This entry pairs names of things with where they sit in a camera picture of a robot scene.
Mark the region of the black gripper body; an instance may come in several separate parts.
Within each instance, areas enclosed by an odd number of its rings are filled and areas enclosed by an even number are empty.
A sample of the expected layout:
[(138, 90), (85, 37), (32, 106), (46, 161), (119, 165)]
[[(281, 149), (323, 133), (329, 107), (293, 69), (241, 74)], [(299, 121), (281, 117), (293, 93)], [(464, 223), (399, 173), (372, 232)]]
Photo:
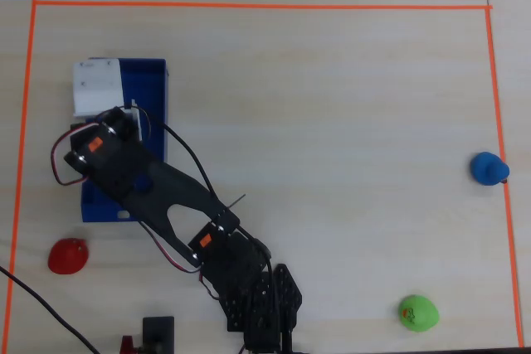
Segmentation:
[(98, 122), (103, 124), (112, 134), (128, 141), (141, 141), (141, 128), (138, 118), (127, 109), (114, 107), (98, 115)]

